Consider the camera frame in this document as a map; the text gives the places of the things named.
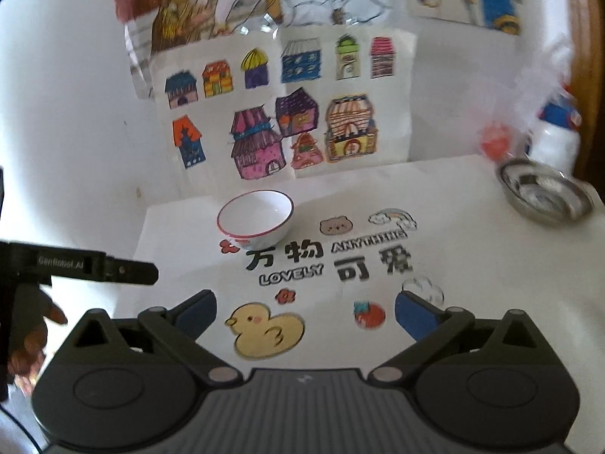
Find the person's left hand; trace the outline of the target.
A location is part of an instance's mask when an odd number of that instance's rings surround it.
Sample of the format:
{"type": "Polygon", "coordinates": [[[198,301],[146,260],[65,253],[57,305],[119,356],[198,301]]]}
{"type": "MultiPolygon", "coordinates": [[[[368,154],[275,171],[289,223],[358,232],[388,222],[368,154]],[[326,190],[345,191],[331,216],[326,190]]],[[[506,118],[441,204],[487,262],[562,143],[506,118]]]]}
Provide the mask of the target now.
{"type": "Polygon", "coordinates": [[[47,321],[66,325],[68,319],[38,285],[21,284],[17,287],[7,371],[25,396],[32,396],[45,360],[47,321]]]}

